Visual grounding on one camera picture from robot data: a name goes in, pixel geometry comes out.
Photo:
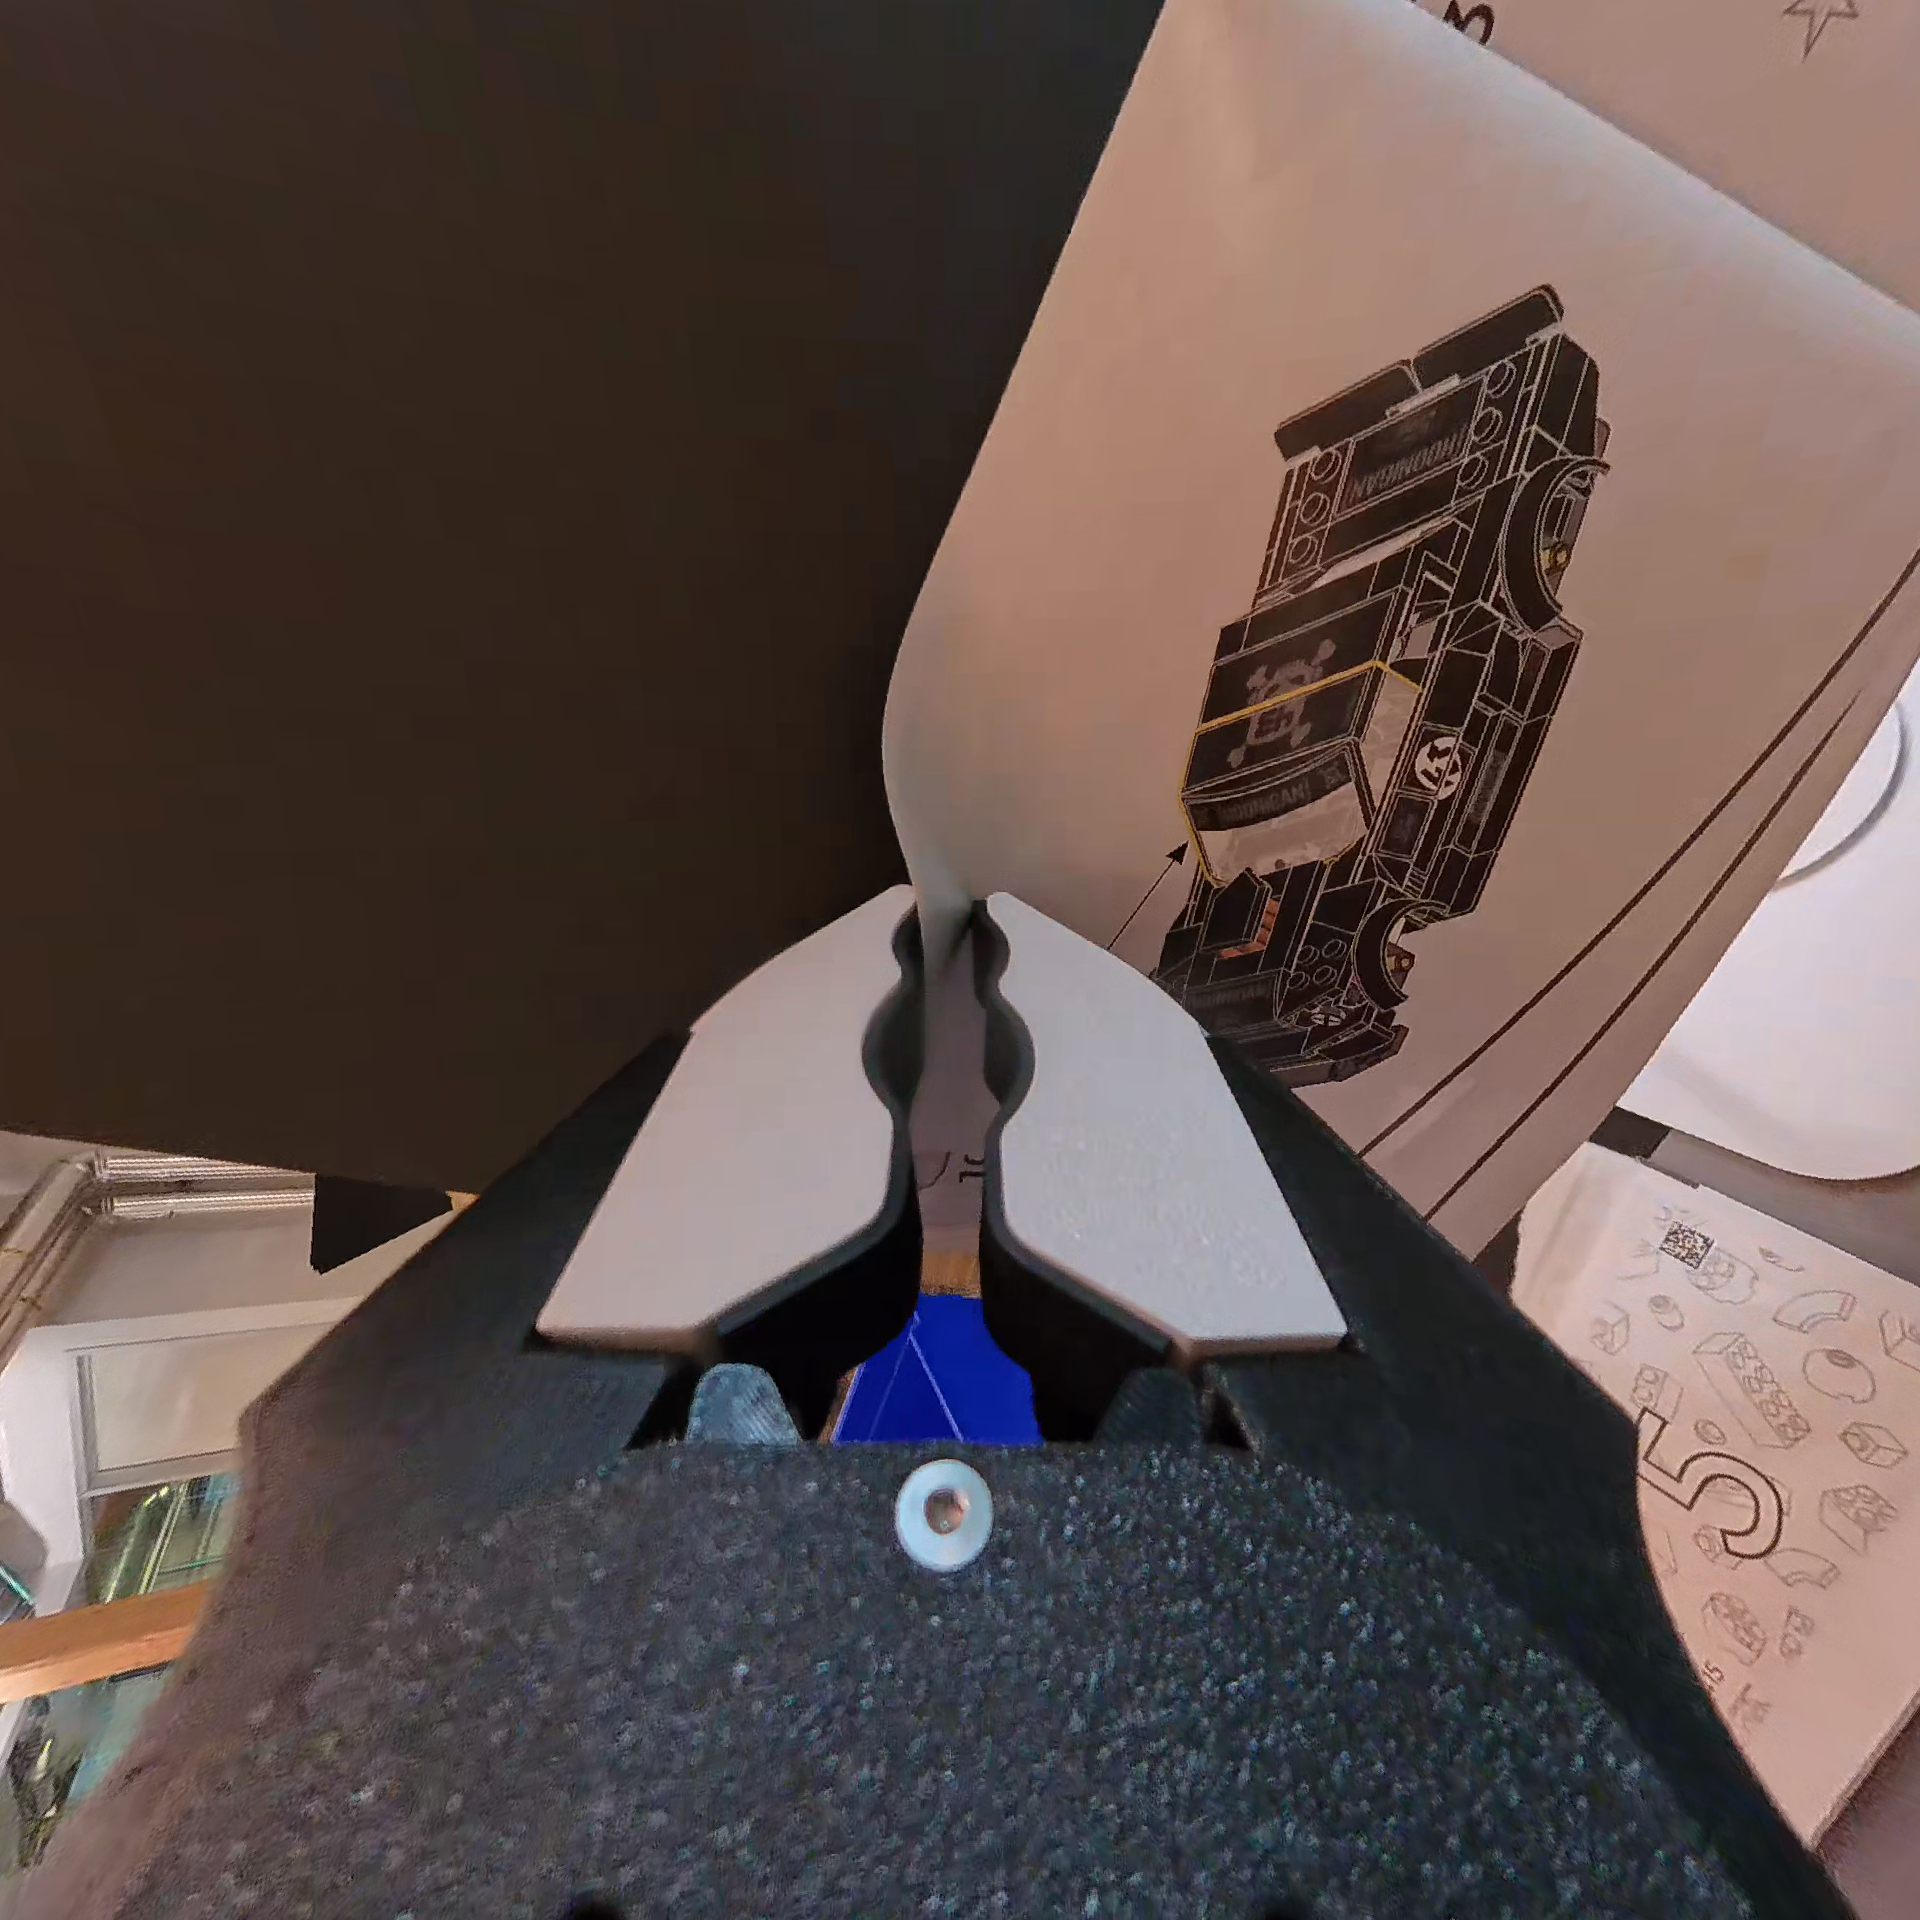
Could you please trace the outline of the printed white paper bag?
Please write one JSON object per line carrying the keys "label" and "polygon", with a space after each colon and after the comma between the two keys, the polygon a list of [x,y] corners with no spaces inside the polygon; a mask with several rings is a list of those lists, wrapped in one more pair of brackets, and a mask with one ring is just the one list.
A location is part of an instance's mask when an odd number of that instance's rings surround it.
{"label": "printed white paper bag", "polygon": [[1632,1424],[1672,1623],[1822,1839],[1915,1709],[1915,1286],[1584,1143],[1522,1212],[1514,1301]]}

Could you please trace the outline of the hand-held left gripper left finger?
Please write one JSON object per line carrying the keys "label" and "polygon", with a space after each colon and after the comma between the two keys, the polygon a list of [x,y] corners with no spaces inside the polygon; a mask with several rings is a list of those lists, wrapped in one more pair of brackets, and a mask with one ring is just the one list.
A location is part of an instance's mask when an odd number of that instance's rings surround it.
{"label": "hand-held left gripper left finger", "polygon": [[919,1084],[922,916],[897,884],[698,1017],[535,1330],[715,1352],[906,1220]]}

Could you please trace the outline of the white book stand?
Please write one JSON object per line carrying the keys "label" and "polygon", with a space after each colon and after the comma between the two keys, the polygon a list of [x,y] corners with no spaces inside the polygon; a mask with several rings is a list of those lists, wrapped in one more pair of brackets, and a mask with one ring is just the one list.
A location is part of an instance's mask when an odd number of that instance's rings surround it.
{"label": "white book stand", "polygon": [[[1412,7],[1915,317],[1915,5]],[[912,880],[906,628],[1163,8],[6,5],[6,1128],[482,1191]],[[1913,894],[1777,877],[1619,1098],[1913,1167]]]}

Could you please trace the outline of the blue plastic bin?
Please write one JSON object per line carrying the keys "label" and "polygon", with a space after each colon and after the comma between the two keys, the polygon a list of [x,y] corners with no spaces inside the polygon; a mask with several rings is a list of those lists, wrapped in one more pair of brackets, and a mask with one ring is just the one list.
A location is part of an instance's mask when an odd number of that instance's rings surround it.
{"label": "blue plastic bin", "polygon": [[852,1374],[834,1445],[1035,1447],[1033,1383],[998,1343],[978,1297],[923,1294],[906,1330]]}

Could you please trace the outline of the lego instruction booklet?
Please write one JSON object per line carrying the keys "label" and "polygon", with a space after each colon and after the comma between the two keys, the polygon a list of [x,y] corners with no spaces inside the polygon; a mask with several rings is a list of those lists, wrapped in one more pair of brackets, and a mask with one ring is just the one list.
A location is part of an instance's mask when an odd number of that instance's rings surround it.
{"label": "lego instruction booklet", "polygon": [[1465,1254],[1915,661],[1915,317],[1412,5],[1166,5],[907,622],[1011,894]]}

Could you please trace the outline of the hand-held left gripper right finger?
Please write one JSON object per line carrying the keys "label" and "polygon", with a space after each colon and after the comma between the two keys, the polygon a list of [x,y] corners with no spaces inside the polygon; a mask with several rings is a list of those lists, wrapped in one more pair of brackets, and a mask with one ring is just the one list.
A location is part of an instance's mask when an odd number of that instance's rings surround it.
{"label": "hand-held left gripper right finger", "polygon": [[975,958],[998,1098],[982,1222],[1180,1360],[1338,1349],[1347,1316],[1204,1028],[1011,894],[976,902]]}

